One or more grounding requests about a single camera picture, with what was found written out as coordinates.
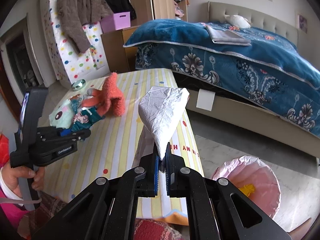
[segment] white cuff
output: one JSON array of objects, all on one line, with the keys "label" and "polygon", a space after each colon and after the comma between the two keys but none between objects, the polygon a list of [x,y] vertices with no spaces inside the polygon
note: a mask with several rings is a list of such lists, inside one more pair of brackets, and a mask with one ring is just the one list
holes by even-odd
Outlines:
[{"label": "white cuff", "polygon": [[22,198],[18,197],[12,190],[10,190],[8,186],[4,183],[4,180],[2,178],[2,168],[0,169],[0,188],[2,189],[4,195],[10,199],[23,200]]}]

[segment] pink storage box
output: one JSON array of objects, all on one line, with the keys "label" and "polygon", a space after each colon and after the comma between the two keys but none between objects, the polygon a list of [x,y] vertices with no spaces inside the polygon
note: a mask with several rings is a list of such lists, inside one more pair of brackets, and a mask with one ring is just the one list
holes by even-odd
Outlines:
[{"label": "pink storage box", "polygon": [[131,27],[130,12],[115,13],[104,17],[100,21],[103,33]]}]

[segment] metal screw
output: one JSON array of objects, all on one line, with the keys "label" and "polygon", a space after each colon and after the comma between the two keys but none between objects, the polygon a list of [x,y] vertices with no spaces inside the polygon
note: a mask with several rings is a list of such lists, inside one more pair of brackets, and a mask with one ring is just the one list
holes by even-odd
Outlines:
[{"label": "metal screw", "polygon": [[105,178],[97,178],[96,183],[98,185],[103,185],[107,182],[107,180]]},{"label": "metal screw", "polygon": [[181,171],[181,173],[183,173],[183,174],[189,174],[189,173],[190,173],[190,169],[187,168],[187,167],[181,168],[180,171]]},{"label": "metal screw", "polygon": [[226,185],[228,185],[228,183],[229,183],[228,180],[225,179],[225,178],[219,179],[218,182],[219,182],[219,184],[222,185],[222,186],[226,186]]},{"label": "metal screw", "polygon": [[138,174],[141,174],[141,173],[144,172],[144,168],[142,168],[142,167],[136,167],[136,168],[134,169],[134,172],[135,172],[135,173],[138,173]]}]

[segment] white pillow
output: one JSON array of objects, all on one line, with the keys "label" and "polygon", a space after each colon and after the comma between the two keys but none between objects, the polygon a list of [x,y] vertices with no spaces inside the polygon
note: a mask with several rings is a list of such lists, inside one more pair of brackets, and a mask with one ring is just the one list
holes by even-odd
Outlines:
[{"label": "white pillow", "polygon": [[251,27],[251,25],[249,24],[249,21],[240,15],[231,15],[231,16],[225,15],[224,17],[225,17],[226,21],[233,26],[237,26],[242,29]]}]

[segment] doorway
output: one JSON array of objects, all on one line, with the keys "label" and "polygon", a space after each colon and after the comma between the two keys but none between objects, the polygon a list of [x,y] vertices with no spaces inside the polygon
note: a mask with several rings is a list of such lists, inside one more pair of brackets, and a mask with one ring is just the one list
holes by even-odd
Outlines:
[{"label": "doorway", "polygon": [[7,43],[6,47],[14,77],[25,94],[26,88],[36,87],[39,82],[32,69],[23,33]]}]

